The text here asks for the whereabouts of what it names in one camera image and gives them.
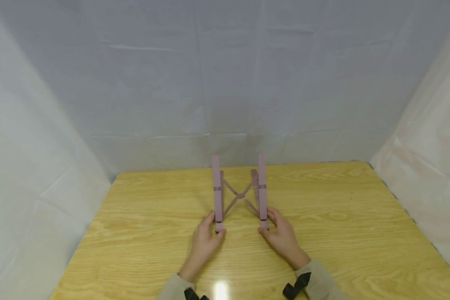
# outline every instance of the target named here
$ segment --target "beige sleeve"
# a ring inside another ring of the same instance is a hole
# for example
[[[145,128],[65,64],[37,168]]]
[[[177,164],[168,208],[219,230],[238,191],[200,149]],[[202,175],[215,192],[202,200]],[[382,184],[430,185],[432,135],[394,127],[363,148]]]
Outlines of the beige sleeve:
[[[177,273],[168,278],[164,288],[158,294],[157,300],[184,300],[185,290],[187,288],[194,289],[194,284],[181,279]]]
[[[303,268],[295,272],[298,277],[301,274],[311,272],[310,282],[305,287],[305,292],[310,300],[346,300],[348,297],[338,289],[333,277],[326,271],[323,265],[316,259],[312,259]]]

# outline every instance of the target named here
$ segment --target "pink laptop stand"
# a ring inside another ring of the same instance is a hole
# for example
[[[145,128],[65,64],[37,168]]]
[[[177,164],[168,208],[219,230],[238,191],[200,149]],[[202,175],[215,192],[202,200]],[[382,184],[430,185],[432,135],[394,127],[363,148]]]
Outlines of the pink laptop stand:
[[[211,158],[211,166],[213,170],[213,200],[215,202],[215,231],[218,232],[223,229],[224,218],[230,211],[231,207],[239,200],[243,199],[248,206],[260,219],[260,226],[268,229],[268,214],[266,212],[266,177],[265,177],[265,156],[263,153],[258,153],[258,172],[251,170],[252,180],[243,192],[237,192],[224,178],[224,172],[220,171],[220,159],[218,155],[213,155]],[[227,186],[235,198],[231,200],[230,204],[224,211],[224,186]],[[246,193],[253,187],[256,207],[245,197]]]

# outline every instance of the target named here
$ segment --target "black velcro strap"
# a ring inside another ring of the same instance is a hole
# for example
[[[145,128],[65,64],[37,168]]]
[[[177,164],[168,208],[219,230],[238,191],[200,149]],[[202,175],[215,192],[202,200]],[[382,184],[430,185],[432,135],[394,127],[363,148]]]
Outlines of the black velcro strap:
[[[285,288],[283,289],[283,295],[288,300],[293,300],[298,296],[301,290],[308,286],[310,282],[310,277],[312,276],[311,272],[301,274],[298,276],[295,282],[295,286],[287,283]]]
[[[209,300],[207,296],[198,298],[197,294],[191,288],[185,290],[185,300]]]

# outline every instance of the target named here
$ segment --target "hand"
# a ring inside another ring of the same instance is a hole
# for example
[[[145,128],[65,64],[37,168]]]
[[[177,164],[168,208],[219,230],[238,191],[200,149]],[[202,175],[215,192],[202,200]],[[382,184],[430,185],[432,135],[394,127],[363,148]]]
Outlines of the hand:
[[[206,265],[225,238],[225,229],[220,230],[215,237],[211,236],[210,225],[214,219],[215,212],[211,211],[201,219],[200,224],[198,224],[193,233],[192,249],[180,272],[178,272],[178,276],[188,282],[194,281],[200,269]]]
[[[275,232],[270,232],[259,227],[259,233],[295,270],[301,269],[311,261],[311,258],[298,244],[293,226],[280,215],[278,209],[271,206],[266,209],[268,217],[276,224],[276,229]]]

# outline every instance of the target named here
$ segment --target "wooden table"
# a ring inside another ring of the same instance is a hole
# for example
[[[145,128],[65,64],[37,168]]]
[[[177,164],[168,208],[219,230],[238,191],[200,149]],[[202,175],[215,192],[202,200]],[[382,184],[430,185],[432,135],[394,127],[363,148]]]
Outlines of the wooden table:
[[[243,189],[251,168],[222,170]],[[266,171],[269,205],[292,222],[301,246],[351,299],[450,300],[449,266],[368,164],[269,165]],[[225,191],[225,205],[231,199]],[[120,174],[51,299],[155,299],[212,209],[211,168]],[[284,299],[293,271],[257,233],[259,221],[243,200],[224,224],[225,243],[197,279],[197,293]]]

